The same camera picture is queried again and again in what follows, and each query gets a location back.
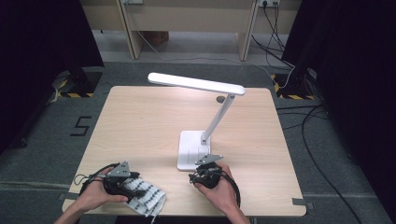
desk lamp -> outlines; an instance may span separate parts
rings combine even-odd
[[[219,112],[213,118],[205,131],[182,131],[178,145],[177,169],[180,171],[194,171],[196,162],[203,156],[210,154],[210,134],[213,133],[221,118],[233,102],[235,95],[244,95],[243,86],[208,81],[198,78],[178,77],[160,73],[150,73],[148,81],[154,84],[190,88],[200,91],[215,91],[226,93],[227,98],[222,103]]]

wall socket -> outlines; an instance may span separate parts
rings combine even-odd
[[[267,1],[267,7],[274,7],[275,3],[279,6],[280,0],[260,0],[259,7],[262,7],[262,2]]]

panel stand base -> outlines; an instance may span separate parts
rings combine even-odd
[[[204,131],[183,131],[180,133],[178,145],[177,169],[180,171],[195,171],[195,162],[206,154],[210,154],[210,137],[206,144],[201,143]]]

desk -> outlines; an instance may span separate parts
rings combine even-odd
[[[177,169],[179,134],[204,130],[218,112],[218,93],[179,87],[114,87],[106,100],[78,167],[93,174],[117,161],[162,189],[162,216],[222,216]],[[248,217],[303,216],[293,205],[302,193],[267,89],[246,89],[237,96],[212,136],[212,153],[224,156],[241,191]],[[69,192],[81,186],[72,183]],[[65,200],[65,210],[72,200]],[[90,213],[136,215],[125,203],[108,203]]]
[[[258,8],[256,0],[144,0],[143,5],[120,6],[135,59],[143,46],[138,31],[180,31],[235,33],[241,61],[248,55]]]

gray carpet floor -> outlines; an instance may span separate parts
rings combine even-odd
[[[270,74],[276,72],[265,67]],[[325,180],[304,146],[302,122],[321,100],[285,100],[276,97],[272,80],[254,65],[106,63],[91,98],[60,97],[37,118],[27,136],[27,147],[6,150],[0,156],[0,223],[52,223],[61,213],[67,192],[88,145],[95,123],[113,86],[148,86],[150,72],[197,77],[268,88],[273,93],[292,162],[307,206],[303,217],[259,217],[257,223],[358,223],[347,205]],[[347,146],[325,107],[304,126],[304,137],[316,163],[344,195],[362,223],[391,223],[360,167],[349,158]],[[89,126],[84,136],[75,125]],[[80,223],[114,223],[116,217],[85,215]]]

